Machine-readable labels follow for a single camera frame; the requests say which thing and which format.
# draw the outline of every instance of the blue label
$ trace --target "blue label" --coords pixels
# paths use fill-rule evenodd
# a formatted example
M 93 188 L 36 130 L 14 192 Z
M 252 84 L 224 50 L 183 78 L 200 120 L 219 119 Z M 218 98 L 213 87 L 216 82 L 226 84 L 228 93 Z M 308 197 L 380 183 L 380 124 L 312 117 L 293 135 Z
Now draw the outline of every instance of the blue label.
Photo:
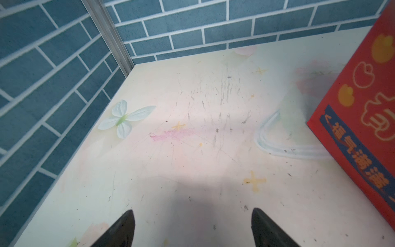
M 395 179 L 329 105 L 320 121 L 350 164 L 395 211 Z

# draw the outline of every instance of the chinese character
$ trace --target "chinese character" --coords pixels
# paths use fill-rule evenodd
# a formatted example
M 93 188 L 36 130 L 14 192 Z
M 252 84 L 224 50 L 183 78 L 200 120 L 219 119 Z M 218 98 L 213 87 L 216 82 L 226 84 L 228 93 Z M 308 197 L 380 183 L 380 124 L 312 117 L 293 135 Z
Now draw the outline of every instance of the chinese character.
M 345 141 L 345 142 L 347 143 L 347 145 L 348 145 L 348 150 L 347 150 L 347 152 L 348 152 L 349 154 L 351 154 L 351 151 L 353 151 L 354 148 L 357 147 L 357 145 L 355 145 L 354 141 L 351 140 L 351 137 L 350 137 L 350 136 L 346 136 L 346 137 L 344 138 L 344 141 Z
M 378 171 L 377 167 L 371 168 L 365 174 L 369 176 L 369 180 L 379 189 L 389 184 L 389 180 L 384 177 L 384 174 Z
M 375 136 L 382 141 L 395 138 L 395 97 L 388 98 L 378 93 L 375 101 L 368 100 L 361 122 L 374 129 Z
M 333 133 L 340 140 L 340 138 L 342 138 L 342 136 L 346 133 L 346 131 L 342 126 L 339 125 L 338 122 L 336 122 L 335 125 L 333 125 L 332 127 L 333 127 L 332 129 Z
M 366 167 L 372 164 L 372 161 L 368 158 L 366 154 L 362 152 L 362 150 L 355 152 L 355 155 L 353 155 L 352 157 L 354 158 L 355 162 L 359 165 L 359 168 L 361 170 L 366 169 Z

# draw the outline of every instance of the green flower center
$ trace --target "green flower center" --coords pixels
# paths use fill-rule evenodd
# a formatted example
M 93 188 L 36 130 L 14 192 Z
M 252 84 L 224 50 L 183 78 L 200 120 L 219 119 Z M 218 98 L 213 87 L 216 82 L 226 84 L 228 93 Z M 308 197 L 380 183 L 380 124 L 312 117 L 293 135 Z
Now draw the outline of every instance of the green flower center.
M 121 123 L 123 123 L 126 118 L 128 117 L 128 114 L 123 115 L 117 122 L 116 126 L 120 125 Z

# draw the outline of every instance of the flower petal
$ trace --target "flower petal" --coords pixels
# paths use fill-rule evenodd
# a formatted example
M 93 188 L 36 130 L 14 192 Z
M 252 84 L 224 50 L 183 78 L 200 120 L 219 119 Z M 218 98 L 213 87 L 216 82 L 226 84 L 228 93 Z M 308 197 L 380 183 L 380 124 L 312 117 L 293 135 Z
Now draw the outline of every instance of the flower petal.
M 132 131 L 132 126 L 128 122 L 123 122 L 118 125 L 117 135 L 121 139 L 125 139 L 128 134 Z
M 109 117 L 104 119 L 98 126 L 99 130 L 106 130 L 109 129 L 117 124 L 120 117 Z
M 126 114 L 126 110 L 128 109 L 128 103 L 125 100 L 121 100 L 112 110 L 112 114 L 116 117 L 122 117 Z
M 156 108 L 156 106 L 146 106 L 141 109 L 138 109 L 135 112 L 132 112 L 131 114 L 128 115 L 126 120 L 128 121 L 138 121 L 146 118 L 148 115 L 151 114 L 151 112 Z

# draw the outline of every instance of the red box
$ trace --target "red box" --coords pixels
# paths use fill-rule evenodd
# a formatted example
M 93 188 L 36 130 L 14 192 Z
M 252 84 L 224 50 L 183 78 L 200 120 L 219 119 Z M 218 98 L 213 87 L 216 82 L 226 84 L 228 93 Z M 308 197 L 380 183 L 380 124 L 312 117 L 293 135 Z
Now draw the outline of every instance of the red box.
M 395 1 L 307 125 L 395 230 Z

